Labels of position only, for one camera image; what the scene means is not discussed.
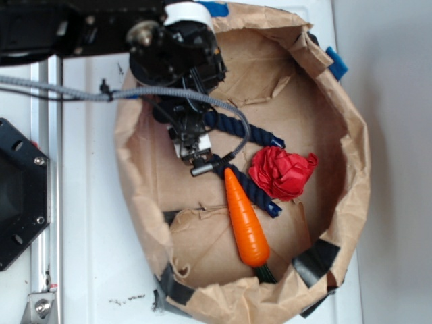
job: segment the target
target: gray braided cable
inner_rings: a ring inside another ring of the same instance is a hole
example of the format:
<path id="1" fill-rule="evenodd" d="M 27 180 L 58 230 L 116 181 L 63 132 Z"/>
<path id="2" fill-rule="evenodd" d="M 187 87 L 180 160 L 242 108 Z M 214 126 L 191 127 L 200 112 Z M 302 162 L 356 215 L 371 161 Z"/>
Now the gray braided cable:
<path id="1" fill-rule="evenodd" d="M 245 136 L 243 137 L 241 143 L 232 151 L 234 155 L 237 155 L 244 148 L 250 138 L 250 126 L 248 120 L 239 109 L 230 104 L 224 103 L 223 101 L 209 97 L 206 94 L 201 94 L 192 90 L 185 90 L 179 88 L 164 88 L 161 86 L 146 86 L 128 90 L 113 91 L 110 92 L 110 94 L 92 94 L 72 88 L 67 88 L 64 86 L 58 86 L 56 84 L 49 84 L 45 82 L 31 81 L 23 78 L 14 78 L 11 76 L 2 75 L 0 75 L 0 83 L 53 91 L 83 101 L 111 101 L 113 99 L 136 99 L 139 96 L 146 95 L 187 98 L 221 107 L 222 109 L 228 110 L 240 118 L 240 121 L 242 122 L 242 125 L 244 127 Z"/>

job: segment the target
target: red tissue paper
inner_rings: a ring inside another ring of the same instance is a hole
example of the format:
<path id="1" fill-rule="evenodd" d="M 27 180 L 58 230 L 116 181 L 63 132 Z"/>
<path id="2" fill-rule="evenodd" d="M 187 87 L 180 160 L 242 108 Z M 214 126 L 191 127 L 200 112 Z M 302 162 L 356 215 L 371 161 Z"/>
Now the red tissue paper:
<path id="1" fill-rule="evenodd" d="M 249 175 L 270 197 L 288 201 L 303 193 L 317 165 L 318 157 L 313 153 L 305 158 L 268 146 L 253 157 Z"/>

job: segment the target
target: carrot toy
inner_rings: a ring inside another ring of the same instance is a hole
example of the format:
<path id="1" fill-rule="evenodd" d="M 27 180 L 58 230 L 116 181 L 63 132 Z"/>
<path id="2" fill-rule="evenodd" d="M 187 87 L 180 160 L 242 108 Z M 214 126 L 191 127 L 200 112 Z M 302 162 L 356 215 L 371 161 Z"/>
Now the carrot toy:
<path id="1" fill-rule="evenodd" d="M 242 262 L 254 268 L 260 282 L 275 283 L 267 267 L 270 247 L 258 217 L 243 188 L 230 168 L 225 169 L 229 216 Z"/>

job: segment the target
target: navy blue rope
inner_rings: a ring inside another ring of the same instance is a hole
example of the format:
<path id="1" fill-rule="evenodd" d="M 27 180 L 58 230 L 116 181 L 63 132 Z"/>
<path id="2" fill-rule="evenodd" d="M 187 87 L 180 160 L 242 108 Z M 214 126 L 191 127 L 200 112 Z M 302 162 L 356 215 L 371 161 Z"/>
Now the navy blue rope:
<path id="1" fill-rule="evenodd" d="M 217 114 L 214 111 L 209 111 L 204 115 L 204 123 L 210 128 L 217 128 L 223 132 L 230 133 L 239 137 L 244 137 L 244 127 L 240 120 L 228 117 L 222 113 L 219 114 L 219 121 L 217 122 Z M 285 148 L 285 142 L 281 138 L 274 136 L 272 133 L 250 125 L 250 138 L 249 142 L 257 143 L 261 146 L 279 146 Z"/>
<path id="2" fill-rule="evenodd" d="M 220 156 L 214 154 L 213 160 L 220 160 Z M 241 172 L 235 165 L 227 163 L 213 170 L 222 180 L 224 177 L 224 172 L 226 168 L 230 168 L 236 175 L 240 185 L 243 187 L 247 197 L 259 208 L 268 212 L 270 216 L 277 217 L 281 214 L 282 209 L 271 201 L 271 198 L 265 191 L 257 186 L 251 179 L 247 177 L 246 174 Z"/>

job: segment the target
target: brown paper bag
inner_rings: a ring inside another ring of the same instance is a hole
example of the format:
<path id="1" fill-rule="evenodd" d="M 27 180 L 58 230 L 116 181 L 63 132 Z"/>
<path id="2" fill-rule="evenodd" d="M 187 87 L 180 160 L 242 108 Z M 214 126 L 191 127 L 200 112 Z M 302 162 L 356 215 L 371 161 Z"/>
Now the brown paper bag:
<path id="1" fill-rule="evenodd" d="M 296 202 L 280 203 L 271 219 L 256 209 L 271 247 L 277 284 L 262 283 L 237 255 L 225 188 L 215 174 L 190 176 L 166 126 L 142 101 L 119 104 L 115 140 L 121 184 L 136 233 L 166 300 L 206 323 L 283 323 L 342 284 L 369 203 L 367 127 L 327 67 L 332 60 L 308 37 L 297 15 L 229 4 L 214 18 L 227 78 L 211 95 L 230 101 L 250 123 L 283 138 L 290 153 L 319 157 Z M 131 73 L 124 87 L 136 86 Z M 224 155 L 239 139 L 211 132 Z M 247 144 L 232 162 L 247 171 L 259 150 Z M 181 211 L 171 226 L 165 211 Z M 313 282 L 292 259 L 318 239 L 340 248 L 329 271 Z"/>

